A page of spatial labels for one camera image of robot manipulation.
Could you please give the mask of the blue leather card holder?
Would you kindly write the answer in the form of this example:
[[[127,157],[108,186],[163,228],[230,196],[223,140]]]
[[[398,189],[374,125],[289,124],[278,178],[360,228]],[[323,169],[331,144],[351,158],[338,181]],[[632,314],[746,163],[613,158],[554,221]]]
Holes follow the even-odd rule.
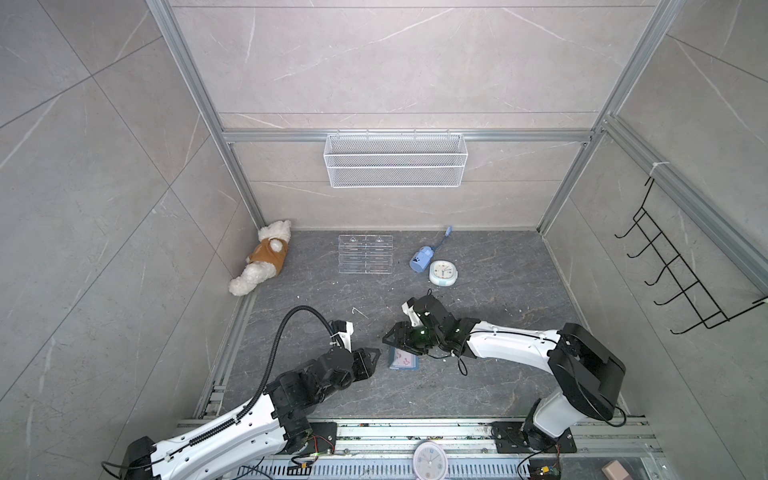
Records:
[[[419,357],[396,347],[389,350],[389,369],[396,371],[412,371],[419,367]]]

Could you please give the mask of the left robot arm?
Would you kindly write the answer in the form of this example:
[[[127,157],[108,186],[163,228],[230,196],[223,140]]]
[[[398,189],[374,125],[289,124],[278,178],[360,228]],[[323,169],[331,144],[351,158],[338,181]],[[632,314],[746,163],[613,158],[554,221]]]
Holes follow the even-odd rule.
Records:
[[[277,376],[247,403],[174,438],[133,441],[121,463],[103,462],[118,479],[215,479],[258,457],[296,453],[313,436],[307,416],[352,383],[370,378],[381,351],[333,347]]]

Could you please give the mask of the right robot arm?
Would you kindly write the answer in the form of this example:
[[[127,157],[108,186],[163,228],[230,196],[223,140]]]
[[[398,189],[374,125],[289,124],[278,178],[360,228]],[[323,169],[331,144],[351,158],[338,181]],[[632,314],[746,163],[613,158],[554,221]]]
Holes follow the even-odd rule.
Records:
[[[587,329],[567,323],[558,330],[524,330],[476,318],[458,319],[432,294],[411,298],[402,305],[408,316],[384,335],[384,344],[416,356],[437,348],[458,359],[465,373],[466,358],[490,358],[528,365],[553,375],[557,388],[537,400],[521,426],[529,448],[555,445],[573,425],[584,419],[613,421],[626,413],[618,395],[626,374],[624,363]]]

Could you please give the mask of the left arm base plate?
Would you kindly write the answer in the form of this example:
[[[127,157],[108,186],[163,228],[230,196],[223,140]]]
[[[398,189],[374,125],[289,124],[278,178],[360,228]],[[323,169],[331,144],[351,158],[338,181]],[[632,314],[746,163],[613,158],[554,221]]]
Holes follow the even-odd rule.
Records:
[[[336,449],[338,424],[336,422],[311,422],[308,431],[289,440],[281,454],[309,456],[315,453],[333,454]]]

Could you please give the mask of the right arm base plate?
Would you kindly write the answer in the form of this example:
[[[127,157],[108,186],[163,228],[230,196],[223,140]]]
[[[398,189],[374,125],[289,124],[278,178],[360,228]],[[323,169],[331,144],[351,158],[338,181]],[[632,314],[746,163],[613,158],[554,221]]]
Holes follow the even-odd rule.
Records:
[[[496,421],[490,424],[491,437],[500,454],[534,453],[576,453],[577,447],[572,433],[567,429],[559,437],[549,437],[535,427],[526,427],[522,421]]]

